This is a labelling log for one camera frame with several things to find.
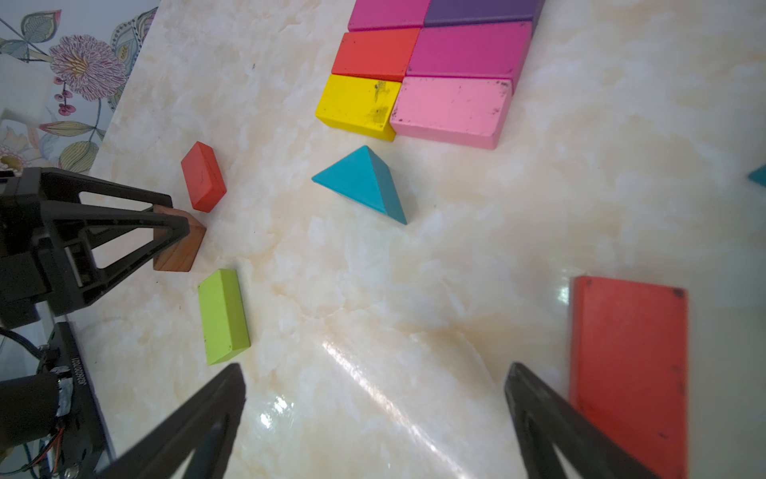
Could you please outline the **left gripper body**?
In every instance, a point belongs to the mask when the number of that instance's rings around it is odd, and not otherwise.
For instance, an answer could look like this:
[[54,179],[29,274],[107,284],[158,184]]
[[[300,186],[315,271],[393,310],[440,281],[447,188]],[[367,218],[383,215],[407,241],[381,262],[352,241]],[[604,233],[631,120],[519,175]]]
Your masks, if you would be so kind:
[[37,257],[42,172],[1,176],[1,325],[17,329],[39,319],[50,287]]

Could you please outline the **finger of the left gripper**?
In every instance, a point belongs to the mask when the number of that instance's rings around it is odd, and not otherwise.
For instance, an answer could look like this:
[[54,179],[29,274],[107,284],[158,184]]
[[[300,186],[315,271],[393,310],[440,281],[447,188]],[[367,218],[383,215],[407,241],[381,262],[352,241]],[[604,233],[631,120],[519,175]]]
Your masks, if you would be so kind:
[[178,215],[46,201],[37,259],[44,301],[63,317],[85,309],[191,233]]
[[28,168],[20,176],[20,193],[35,194],[44,200],[81,203],[81,193],[172,208],[169,195],[125,186],[55,168]]

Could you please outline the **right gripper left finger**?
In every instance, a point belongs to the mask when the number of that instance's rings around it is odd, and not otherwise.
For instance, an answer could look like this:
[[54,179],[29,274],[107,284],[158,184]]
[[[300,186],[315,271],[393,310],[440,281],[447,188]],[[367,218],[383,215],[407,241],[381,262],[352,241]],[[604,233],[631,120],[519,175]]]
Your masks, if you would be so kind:
[[92,478],[221,478],[245,407],[241,366],[232,363],[149,435]]

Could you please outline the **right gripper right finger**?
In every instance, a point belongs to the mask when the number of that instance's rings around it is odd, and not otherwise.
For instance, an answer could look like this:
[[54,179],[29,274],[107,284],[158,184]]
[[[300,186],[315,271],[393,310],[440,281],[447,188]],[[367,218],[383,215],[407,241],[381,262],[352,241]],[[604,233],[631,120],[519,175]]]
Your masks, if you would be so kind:
[[530,478],[565,478],[562,453],[582,478],[654,478],[526,365],[514,362],[505,396]]

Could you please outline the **brown triangle block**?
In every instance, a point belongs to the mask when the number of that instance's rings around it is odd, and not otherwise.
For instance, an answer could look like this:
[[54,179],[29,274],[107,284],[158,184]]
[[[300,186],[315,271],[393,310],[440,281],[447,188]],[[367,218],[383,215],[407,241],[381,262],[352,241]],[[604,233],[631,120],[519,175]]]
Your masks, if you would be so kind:
[[178,216],[186,218],[190,225],[190,233],[179,243],[175,243],[153,259],[155,271],[171,271],[172,273],[187,273],[193,267],[197,253],[203,243],[207,228],[193,215],[176,209],[162,206],[153,206],[153,211],[158,214]]

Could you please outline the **pink rectangular block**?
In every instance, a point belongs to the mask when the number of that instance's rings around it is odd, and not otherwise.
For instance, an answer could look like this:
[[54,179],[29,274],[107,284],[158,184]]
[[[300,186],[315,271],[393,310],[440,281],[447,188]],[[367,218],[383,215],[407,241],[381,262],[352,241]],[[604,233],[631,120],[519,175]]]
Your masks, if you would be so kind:
[[407,77],[390,123],[402,136],[494,150],[513,94],[509,80]]

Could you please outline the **yellow block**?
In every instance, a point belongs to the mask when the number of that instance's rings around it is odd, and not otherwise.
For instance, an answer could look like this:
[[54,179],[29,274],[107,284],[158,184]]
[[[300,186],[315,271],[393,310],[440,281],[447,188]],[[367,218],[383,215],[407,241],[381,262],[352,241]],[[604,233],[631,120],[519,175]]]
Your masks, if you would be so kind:
[[392,142],[390,118],[400,82],[330,75],[315,116],[328,127]]

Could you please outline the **magenta block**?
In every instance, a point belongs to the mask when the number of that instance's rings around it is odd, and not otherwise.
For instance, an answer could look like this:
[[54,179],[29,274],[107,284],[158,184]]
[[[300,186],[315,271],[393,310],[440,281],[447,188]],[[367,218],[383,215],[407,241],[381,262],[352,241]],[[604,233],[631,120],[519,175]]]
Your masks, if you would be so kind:
[[529,21],[424,28],[406,75],[507,80],[516,88],[532,37]]
[[420,28],[430,3],[430,0],[356,0],[348,30]]

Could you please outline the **purple rectangular block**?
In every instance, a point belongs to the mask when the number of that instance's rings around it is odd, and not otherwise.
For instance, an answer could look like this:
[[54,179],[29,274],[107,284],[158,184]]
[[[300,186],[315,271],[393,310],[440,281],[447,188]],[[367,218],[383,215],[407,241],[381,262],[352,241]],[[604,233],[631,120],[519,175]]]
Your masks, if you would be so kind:
[[545,0],[432,0],[426,27],[502,22],[537,25]]

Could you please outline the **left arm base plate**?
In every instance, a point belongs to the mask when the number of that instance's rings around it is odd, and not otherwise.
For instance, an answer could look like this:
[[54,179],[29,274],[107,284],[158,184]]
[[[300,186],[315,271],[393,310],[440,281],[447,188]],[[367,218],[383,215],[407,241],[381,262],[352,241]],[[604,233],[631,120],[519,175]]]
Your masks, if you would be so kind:
[[48,453],[51,476],[93,478],[112,462],[112,451],[71,325],[66,321],[55,323],[41,351],[37,371],[57,376],[59,412],[55,415],[54,429],[63,431]]

